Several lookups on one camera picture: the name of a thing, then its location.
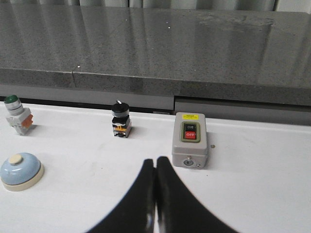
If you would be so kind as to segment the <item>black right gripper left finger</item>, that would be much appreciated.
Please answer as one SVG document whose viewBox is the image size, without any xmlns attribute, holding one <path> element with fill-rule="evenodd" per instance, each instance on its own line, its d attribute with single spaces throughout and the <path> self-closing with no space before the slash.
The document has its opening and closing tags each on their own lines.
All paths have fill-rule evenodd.
<svg viewBox="0 0 311 233">
<path fill-rule="evenodd" d="M 143 162 L 134 183 L 115 208 L 90 233 L 152 233 L 155 220 L 155 168 Z"/>
</svg>

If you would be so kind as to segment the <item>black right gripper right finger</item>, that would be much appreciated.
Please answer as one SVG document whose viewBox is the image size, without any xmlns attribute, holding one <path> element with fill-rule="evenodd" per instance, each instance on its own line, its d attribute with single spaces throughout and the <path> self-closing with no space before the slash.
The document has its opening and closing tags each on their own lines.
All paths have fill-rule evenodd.
<svg viewBox="0 0 311 233">
<path fill-rule="evenodd" d="M 187 189 L 167 157 L 156 163 L 155 196 L 161 233 L 235 233 Z"/>
</svg>

